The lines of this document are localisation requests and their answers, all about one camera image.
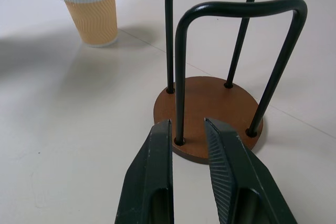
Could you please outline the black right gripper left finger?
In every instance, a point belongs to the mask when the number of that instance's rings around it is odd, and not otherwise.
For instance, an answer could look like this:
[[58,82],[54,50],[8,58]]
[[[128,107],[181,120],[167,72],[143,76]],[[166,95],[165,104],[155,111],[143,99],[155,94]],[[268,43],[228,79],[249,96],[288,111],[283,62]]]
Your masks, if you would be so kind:
[[123,181],[115,223],[173,223],[172,122],[152,126]]

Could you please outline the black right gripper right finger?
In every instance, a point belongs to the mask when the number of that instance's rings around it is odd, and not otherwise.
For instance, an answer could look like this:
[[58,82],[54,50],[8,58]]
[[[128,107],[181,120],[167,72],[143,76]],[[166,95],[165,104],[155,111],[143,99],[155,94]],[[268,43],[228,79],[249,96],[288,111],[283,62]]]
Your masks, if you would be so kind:
[[268,168],[229,124],[204,120],[220,223],[296,223]]

